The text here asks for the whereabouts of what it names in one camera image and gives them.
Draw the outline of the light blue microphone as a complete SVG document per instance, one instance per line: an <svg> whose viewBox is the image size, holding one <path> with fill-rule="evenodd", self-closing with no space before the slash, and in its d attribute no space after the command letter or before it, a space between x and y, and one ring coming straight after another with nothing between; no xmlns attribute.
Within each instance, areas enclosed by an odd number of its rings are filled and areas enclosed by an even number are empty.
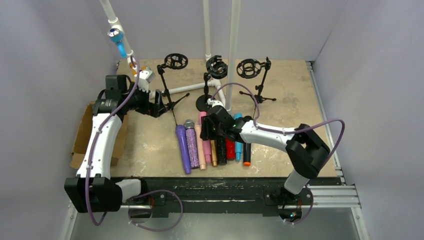
<svg viewBox="0 0 424 240"><path fill-rule="evenodd" d="M238 118L241 118L242 114L240 112L237 112L234 114L234 119L237 120ZM242 143L236 141L234 144L235 147L235 161L239 162L242 158L242 152L243 152L243 147L242 147Z"/></svg>

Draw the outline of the brown cardboard box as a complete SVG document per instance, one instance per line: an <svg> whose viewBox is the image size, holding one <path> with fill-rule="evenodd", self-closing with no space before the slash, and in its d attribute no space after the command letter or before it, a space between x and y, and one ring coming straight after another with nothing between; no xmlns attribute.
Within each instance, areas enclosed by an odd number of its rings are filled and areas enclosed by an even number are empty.
<svg viewBox="0 0 424 240"><path fill-rule="evenodd" d="M79 123L75 141L71 150L72 158L69 164L69 166L73 169L80 168L89 145L89 140L90 140L92 127L93 127L93 121L92 121L93 109L92 108L94 103L95 103L94 101L91 101L87 105L82 115L82 119ZM111 156L111 163L110 163L111 167L116 167L118 165L119 160L123 157L125 143L127 139L128 125L129 125L129 115L127 114L124 116L123 123L116 136L116 140L114 143L113 152Z"/></svg>

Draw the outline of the glitter purple microphone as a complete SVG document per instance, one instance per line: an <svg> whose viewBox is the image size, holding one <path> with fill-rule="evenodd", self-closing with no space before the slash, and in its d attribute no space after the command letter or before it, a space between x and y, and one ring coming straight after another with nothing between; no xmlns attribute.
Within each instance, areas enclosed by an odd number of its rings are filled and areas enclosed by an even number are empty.
<svg viewBox="0 0 424 240"><path fill-rule="evenodd" d="M195 132L195 123L192 119L187 119L183 126L185 128L190 167L192 169L197 169L200 167L200 162Z"/></svg>

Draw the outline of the hot pink microphone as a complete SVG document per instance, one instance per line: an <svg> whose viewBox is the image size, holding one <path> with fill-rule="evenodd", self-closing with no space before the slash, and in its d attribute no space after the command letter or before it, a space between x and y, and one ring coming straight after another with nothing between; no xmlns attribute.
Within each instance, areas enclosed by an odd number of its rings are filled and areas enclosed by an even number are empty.
<svg viewBox="0 0 424 240"><path fill-rule="evenodd" d="M198 114L198 123L201 126L201 130L203 129L202 124L202 117L206 116L205 111L201 111ZM210 140L203 140L202 141L202 147L203 147L203 154L205 157L205 161L207 164L210 164L212 162L212 150L211 150L211 142Z"/></svg>

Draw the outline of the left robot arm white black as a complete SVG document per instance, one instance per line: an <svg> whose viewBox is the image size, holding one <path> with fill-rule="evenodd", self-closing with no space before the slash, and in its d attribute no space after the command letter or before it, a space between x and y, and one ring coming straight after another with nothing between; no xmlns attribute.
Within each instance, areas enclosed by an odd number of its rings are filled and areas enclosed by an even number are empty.
<svg viewBox="0 0 424 240"><path fill-rule="evenodd" d="M155 74L142 70L138 81L125 74L107 75L92 106L92 126L88 146L76 176L67 178L64 190L79 213L116 212L121 204L142 192L138 178L114 181L111 163L115 142L129 111L158 118L167 112L160 90L150 101L149 84Z"/></svg>

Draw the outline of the black glitter microphone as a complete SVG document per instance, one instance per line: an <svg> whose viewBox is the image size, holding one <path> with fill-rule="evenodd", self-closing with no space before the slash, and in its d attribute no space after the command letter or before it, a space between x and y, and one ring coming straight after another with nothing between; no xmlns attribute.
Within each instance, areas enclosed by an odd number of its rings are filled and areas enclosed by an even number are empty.
<svg viewBox="0 0 424 240"><path fill-rule="evenodd" d="M227 149L226 149L226 140L224 137L219 136L216 139L216 154L217 154L217 163L220 166L227 164Z"/></svg>

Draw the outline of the red glitter microphone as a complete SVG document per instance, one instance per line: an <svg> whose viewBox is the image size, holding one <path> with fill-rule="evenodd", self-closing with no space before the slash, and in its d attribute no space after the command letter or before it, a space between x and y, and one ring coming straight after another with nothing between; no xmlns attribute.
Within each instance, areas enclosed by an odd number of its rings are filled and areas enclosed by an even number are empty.
<svg viewBox="0 0 424 240"><path fill-rule="evenodd" d="M226 159L228 161L235 160L236 159L235 142L229 139L226 139L225 147L226 147Z"/></svg>

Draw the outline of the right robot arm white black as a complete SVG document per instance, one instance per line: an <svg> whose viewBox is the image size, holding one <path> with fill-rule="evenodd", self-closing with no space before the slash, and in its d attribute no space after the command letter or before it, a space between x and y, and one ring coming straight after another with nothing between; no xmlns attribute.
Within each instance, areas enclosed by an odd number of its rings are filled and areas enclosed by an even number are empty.
<svg viewBox="0 0 424 240"><path fill-rule="evenodd" d="M223 137L232 142L258 144L285 152L293 166L284 188L293 195L315 179L330 157L330 148L307 124L284 128L255 122L251 116L235 118L222 106L200 118L203 140Z"/></svg>

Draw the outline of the black microphone orange end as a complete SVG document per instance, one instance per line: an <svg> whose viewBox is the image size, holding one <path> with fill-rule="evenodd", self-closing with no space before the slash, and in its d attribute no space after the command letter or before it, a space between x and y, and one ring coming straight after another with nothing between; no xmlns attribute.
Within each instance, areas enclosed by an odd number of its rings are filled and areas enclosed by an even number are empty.
<svg viewBox="0 0 424 240"><path fill-rule="evenodd" d="M251 156L252 156L252 145L250 143L243 144L243 165L245 167L251 166Z"/></svg>

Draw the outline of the gold microphone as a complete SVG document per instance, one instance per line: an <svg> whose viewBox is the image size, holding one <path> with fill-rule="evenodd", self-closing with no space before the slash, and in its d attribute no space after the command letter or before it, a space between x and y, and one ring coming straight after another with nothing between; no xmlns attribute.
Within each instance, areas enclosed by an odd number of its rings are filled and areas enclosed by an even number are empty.
<svg viewBox="0 0 424 240"><path fill-rule="evenodd" d="M210 148L211 148L211 164L213 167L218 166L218 158L217 158L217 150L216 150L216 141L211 140L210 141Z"/></svg>

